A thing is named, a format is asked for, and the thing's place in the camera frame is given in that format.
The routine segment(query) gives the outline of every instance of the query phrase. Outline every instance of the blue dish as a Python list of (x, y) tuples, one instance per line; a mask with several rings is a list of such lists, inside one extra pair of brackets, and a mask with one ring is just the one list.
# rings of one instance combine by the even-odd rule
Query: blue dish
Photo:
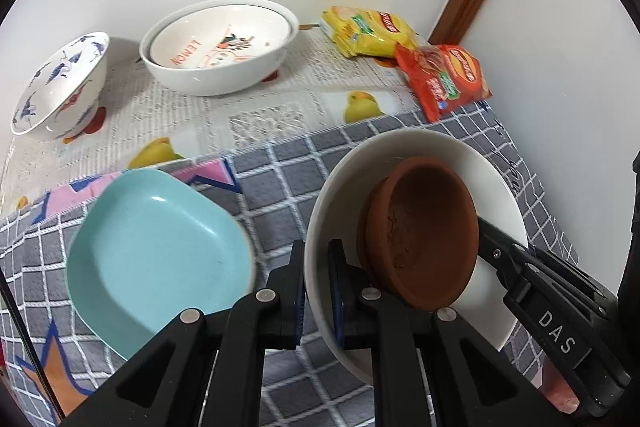
[(68, 253), (66, 283), (96, 335), (128, 359), (186, 308), (230, 308), (254, 285), (251, 242), (221, 207), (162, 171), (114, 180)]

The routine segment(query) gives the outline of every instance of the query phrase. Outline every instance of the blue and white bowl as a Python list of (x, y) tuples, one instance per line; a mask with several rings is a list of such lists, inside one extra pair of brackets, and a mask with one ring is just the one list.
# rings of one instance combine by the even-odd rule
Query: blue and white bowl
[(109, 36), (93, 32), (51, 55), (18, 100), (11, 119), (12, 133), (51, 140), (82, 132), (98, 110), (108, 47)]

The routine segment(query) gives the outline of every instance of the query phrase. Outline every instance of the bird pattern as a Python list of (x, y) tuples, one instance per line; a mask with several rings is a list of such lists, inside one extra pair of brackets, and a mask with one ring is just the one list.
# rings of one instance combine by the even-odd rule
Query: bird pattern
[(75, 46), (76, 44), (78, 44), (78, 42), (84, 42), (87, 39), (93, 39), (95, 37), (95, 35), (83, 35), (82, 37), (80, 37), (76, 42), (74, 42), (73, 44), (71, 44), (72, 46)]
[(51, 71), (51, 74), (49, 75), (49, 79), (44, 83), (44, 85), (47, 86), (47, 84), (49, 84), (57, 76), (64, 76), (66, 78), (66, 74), (71, 71), (71, 64), (77, 64), (78, 60), (80, 60), (81, 55), (82, 52), (78, 52), (71, 57), (67, 57), (66, 52), (63, 51), (62, 58), (60, 58), (60, 63), (55, 68), (53, 68), (53, 71)]
[(102, 57), (102, 54), (104, 53), (104, 44), (101, 44), (100, 42), (92, 42), (92, 44), (95, 46), (95, 49), (94, 58), (92, 58), (90, 62), (93, 62), (96, 58)]
[(20, 120), (26, 120), (29, 126), (31, 126), (31, 117), (36, 115), (36, 106), (31, 103), (31, 98), (34, 94), (35, 93), (32, 93), (31, 96), (24, 101), (24, 107), (20, 112)]

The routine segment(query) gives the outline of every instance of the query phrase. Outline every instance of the plaid tablecloth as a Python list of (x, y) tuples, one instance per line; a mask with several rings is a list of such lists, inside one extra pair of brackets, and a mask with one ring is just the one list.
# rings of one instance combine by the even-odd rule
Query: plaid tablecloth
[[(539, 179), (491, 108), (479, 103), (461, 108), (437, 124), (427, 124), (421, 112), (414, 111), (268, 142), (225, 156), (242, 193), (206, 185), (197, 188), (235, 216), (249, 233), (257, 253), (256, 287), (264, 285), (273, 267), (288, 261), (292, 241), (305, 238), (320, 188), (338, 161), (368, 137), (401, 127), (425, 127), (449, 134), (482, 153), (513, 191), (530, 242), (577, 263), (575, 251), (545, 207)], [(174, 172), (207, 159), (179, 160), (162, 169)], [(57, 363), (71, 383), (65, 392), (80, 402), (124, 362), (76, 315), (66, 292), (66, 252), (92, 203), (32, 226), (37, 203), (7, 217), (0, 226), (0, 268), (45, 368), (60, 360)], [(4, 305), (0, 315), (0, 338), (10, 380), (24, 412), (35, 426), (52, 425), (55, 419), (31, 379), (22, 341)], [(520, 325), (503, 352), (527, 378), (536, 374), (543, 356), (540, 346)], [(372, 388), (338, 363), (307, 306), (302, 345), (295, 351), (267, 354), (260, 424), (354, 427), (373, 423)]]

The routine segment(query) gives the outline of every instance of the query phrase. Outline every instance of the terracotta pot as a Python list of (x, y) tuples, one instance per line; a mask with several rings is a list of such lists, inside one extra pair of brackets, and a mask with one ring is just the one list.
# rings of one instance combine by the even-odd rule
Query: terracotta pot
[(478, 256), (478, 216), (460, 177), (429, 156), (403, 161), (374, 190), (366, 221), (370, 268), (386, 290), (434, 311), (464, 291)]

